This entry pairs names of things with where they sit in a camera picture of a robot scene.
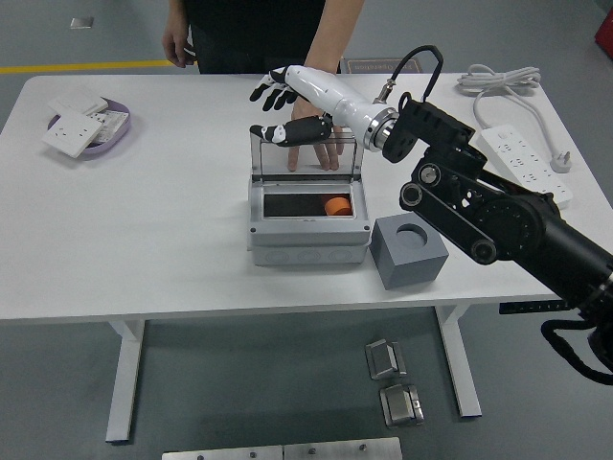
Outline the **person's left hand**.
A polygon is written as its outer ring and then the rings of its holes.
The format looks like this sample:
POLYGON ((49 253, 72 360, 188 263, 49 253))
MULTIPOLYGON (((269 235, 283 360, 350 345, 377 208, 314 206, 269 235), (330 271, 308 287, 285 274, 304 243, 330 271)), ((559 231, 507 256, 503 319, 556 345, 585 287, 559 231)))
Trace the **person's left hand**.
MULTIPOLYGON (((291 120, 295 121, 307 117, 319 117, 323 112, 302 98, 298 98, 293 105, 291 120)), ((342 143, 325 143, 313 146, 314 153, 319 161, 321 168, 325 171, 336 171, 339 168, 339 158, 343 154, 344 145, 342 143)), ((292 147, 288 151, 287 167, 291 172, 295 172, 299 160, 299 147, 292 147)))

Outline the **person's right hand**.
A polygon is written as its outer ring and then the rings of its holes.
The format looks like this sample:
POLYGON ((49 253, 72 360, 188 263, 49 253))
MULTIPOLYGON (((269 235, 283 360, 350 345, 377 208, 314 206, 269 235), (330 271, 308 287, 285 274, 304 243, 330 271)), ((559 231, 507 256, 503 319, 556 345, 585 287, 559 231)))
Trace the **person's right hand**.
POLYGON ((189 28, 185 25, 168 25, 162 35, 162 46, 168 62, 179 68, 196 64, 194 48, 189 41, 189 28))

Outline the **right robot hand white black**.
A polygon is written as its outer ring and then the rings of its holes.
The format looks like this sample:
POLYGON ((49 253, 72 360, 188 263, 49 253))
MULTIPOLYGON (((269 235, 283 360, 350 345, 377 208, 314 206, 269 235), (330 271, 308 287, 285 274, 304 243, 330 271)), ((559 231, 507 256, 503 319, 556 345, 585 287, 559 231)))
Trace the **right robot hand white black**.
POLYGON ((397 119, 396 111, 385 103, 371 103, 336 75, 300 65, 270 71, 250 96, 257 101, 269 91, 263 110, 279 109, 299 97, 323 112, 293 120, 279 126, 250 127, 250 132, 269 143, 297 147, 327 140, 332 128, 349 128, 358 144, 372 151, 381 150, 390 128, 397 119))

